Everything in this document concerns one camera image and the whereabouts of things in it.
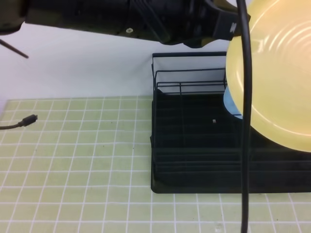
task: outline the plate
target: plate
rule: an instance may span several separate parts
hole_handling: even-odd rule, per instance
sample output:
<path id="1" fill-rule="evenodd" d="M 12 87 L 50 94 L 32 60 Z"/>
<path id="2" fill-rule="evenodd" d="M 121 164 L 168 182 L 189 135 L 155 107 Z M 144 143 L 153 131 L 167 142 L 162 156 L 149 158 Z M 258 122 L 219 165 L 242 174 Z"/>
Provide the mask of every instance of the plate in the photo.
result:
<path id="1" fill-rule="evenodd" d="M 253 59 L 251 125 L 285 147 L 311 152 L 311 1 L 254 0 L 248 7 Z M 241 37 L 229 44 L 227 82 L 243 109 Z"/>

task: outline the white wall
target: white wall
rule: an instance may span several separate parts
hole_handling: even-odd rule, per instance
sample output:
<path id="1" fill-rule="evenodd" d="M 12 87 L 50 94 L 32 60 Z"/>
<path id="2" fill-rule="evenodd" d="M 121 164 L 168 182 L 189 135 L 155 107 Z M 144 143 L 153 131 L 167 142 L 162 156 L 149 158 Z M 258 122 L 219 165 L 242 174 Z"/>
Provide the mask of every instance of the white wall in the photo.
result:
<path id="1" fill-rule="evenodd" d="M 28 24 L 1 39 L 30 58 L 0 46 L 0 99 L 150 95 L 152 53 L 224 51 L 228 46 L 227 41 L 215 41 L 193 50 Z M 187 62 L 190 66 L 196 63 Z M 224 66 L 225 61 L 214 65 Z"/>

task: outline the dish rack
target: dish rack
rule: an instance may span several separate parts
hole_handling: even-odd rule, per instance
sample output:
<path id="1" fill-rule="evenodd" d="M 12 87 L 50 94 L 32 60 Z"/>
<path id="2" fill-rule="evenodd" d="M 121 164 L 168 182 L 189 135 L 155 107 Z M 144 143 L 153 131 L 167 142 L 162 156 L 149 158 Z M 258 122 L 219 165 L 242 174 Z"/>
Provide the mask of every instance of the dish rack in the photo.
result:
<path id="1" fill-rule="evenodd" d="M 154 66 L 155 58 L 203 56 L 226 56 L 226 52 L 153 54 L 151 189 L 155 193 L 241 192 L 242 121 L 225 109 L 225 76 L 215 81 L 157 81 L 166 72 L 204 71 L 208 76 L 213 70 L 225 70 L 155 70 Z M 283 192 L 311 192 L 311 153 L 285 148 L 253 129 L 250 193 Z"/>

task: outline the cutting mat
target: cutting mat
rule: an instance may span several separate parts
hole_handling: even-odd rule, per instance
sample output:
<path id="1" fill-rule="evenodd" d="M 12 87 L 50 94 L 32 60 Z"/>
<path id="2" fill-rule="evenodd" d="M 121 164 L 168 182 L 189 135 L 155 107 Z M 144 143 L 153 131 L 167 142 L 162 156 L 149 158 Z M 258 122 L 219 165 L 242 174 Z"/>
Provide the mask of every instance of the cutting mat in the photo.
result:
<path id="1" fill-rule="evenodd" d="M 150 190 L 152 97 L 11 100 L 0 233 L 239 233 L 240 195 Z M 310 233 L 311 194 L 250 196 L 250 233 Z"/>

